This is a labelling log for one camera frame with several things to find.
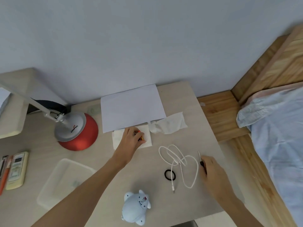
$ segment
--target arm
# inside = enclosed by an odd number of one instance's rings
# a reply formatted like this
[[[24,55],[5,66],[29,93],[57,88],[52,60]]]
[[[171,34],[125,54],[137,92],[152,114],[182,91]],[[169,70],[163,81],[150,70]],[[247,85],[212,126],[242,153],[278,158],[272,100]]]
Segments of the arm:
[[[237,227],[263,227],[239,200],[229,182],[226,172],[213,157],[201,156],[207,169],[200,168],[200,175],[211,195],[232,218]]]
[[[95,209],[101,195],[116,176],[130,162],[136,149],[146,141],[138,141],[144,133],[135,127],[126,128],[112,158],[93,176],[78,186],[54,206],[32,227],[83,227]]]

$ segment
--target desk lamp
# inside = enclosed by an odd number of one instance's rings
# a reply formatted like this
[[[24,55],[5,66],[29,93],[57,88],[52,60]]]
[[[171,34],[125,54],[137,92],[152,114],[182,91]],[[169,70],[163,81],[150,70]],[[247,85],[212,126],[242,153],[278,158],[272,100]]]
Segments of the desk lamp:
[[[55,137],[62,147],[74,151],[84,150],[96,141],[98,125],[89,114],[83,112],[70,112],[67,114],[51,112],[36,100],[22,94],[3,81],[0,82],[0,87],[19,95],[25,101],[43,111],[45,117],[55,121]]]

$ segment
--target plush toy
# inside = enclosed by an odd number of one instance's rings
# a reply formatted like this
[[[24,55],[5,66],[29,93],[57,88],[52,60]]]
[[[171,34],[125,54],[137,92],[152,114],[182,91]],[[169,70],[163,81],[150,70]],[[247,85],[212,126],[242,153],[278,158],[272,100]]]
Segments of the plush toy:
[[[149,196],[142,190],[138,194],[128,192],[124,195],[124,205],[122,208],[122,220],[138,225],[145,224],[145,213],[151,208]]]

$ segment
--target cooper logo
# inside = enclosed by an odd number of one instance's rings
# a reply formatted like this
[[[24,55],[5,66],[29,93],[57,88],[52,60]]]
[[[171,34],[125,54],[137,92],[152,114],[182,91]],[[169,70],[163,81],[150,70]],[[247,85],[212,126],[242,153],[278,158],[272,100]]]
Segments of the cooper logo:
[[[78,125],[77,125],[77,126],[74,125],[74,126],[73,126],[73,129],[71,130],[71,133],[72,133],[77,127],[78,127]]]

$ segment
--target wooden bed frame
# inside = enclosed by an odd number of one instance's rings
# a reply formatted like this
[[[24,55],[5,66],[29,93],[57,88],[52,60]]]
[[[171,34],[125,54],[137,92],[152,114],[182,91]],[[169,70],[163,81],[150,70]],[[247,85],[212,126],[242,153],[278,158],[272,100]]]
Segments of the wooden bed frame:
[[[199,97],[198,101],[218,140],[228,141],[247,167],[263,198],[273,226],[297,226],[257,155],[249,130],[238,128],[236,116],[254,93],[303,81],[303,25],[278,37],[230,90]]]

